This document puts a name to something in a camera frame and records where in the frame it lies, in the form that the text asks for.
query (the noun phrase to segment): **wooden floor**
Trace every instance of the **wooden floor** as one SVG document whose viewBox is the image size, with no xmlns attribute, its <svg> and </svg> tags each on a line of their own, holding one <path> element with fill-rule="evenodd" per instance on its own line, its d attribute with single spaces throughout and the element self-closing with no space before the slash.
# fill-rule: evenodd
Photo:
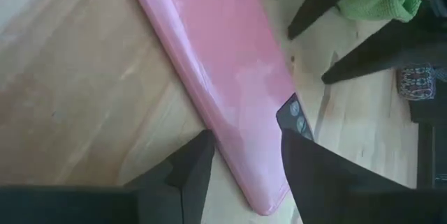
<svg viewBox="0 0 447 224">
<path fill-rule="evenodd" d="M 331 87 L 320 81 L 383 23 L 331 10 L 289 42 L 285 30 L 302 1 L 262 0 L 318 143 L 416 186 L 417 125 L 393 72 Z M 0 4 L 7 7 L 0 15 L 0 184 L 123 184 L 203 129 L 136 0 Z M 204 223 L 294 223 L 298 216 L 290 195 L 271 217 L 251 212 L 216 155 Z"/>
</svg>

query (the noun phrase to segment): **hardwood floor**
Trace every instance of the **hardwood floor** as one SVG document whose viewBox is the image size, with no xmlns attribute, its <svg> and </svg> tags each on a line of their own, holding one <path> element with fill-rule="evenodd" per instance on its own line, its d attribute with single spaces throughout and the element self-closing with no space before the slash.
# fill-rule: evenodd
<svg viewBox="0 0 447 224">
<path fill-rule="evenodd" d="M 417 127 L 393 72 L 331 87 L 320 81 L 334 58 L 383 23 L 331 10 L 289 42 L 285 28 L 302 1 L 262 0 L 318 143 L 414 187 Z M 12 8 L 0 24 L 0 184 L 120 185 L 203 129 L 136 0 L 28 0 Z M 204 223 L 298 216 L 291 195 L 268 218 L 250 211 L 216 155 Z"/>
</svg>

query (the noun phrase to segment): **green towel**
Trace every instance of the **green towel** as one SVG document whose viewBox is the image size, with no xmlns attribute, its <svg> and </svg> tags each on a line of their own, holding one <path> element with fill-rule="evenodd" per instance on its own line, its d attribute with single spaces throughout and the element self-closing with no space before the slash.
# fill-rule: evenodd
<svg viewBox="0 0 447 224">
<path fill-rule="evenodd" d="M 353 20 L 391 20 L 409 22 L 421 0 L 340 0 L 342 15 Z"/>
</svg>

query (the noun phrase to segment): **green cloth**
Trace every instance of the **green cloth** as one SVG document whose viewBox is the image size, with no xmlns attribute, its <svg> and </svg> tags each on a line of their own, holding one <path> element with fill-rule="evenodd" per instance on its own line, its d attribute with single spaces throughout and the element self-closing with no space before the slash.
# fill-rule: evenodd
<svg viewBox="0 0 447 224">
<path fill-rule="evenodd" d="M 340 0 L 342 15 L 353 20 L 391 20 L 409 22 L 421 0 Z"/>
</svg>

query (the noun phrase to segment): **glossy pink surface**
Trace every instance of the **glossy pink surface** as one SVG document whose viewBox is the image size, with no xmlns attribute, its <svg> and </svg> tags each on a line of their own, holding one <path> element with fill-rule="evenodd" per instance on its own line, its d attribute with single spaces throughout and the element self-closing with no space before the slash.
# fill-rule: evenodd
<svg viewBox="0 0 447 224">
<path fill-rule="evenodd" d="M 140 0 L 249 204 L 288 192 L 277 110 L 294 87 L 259 0 Z"/>
</svg>

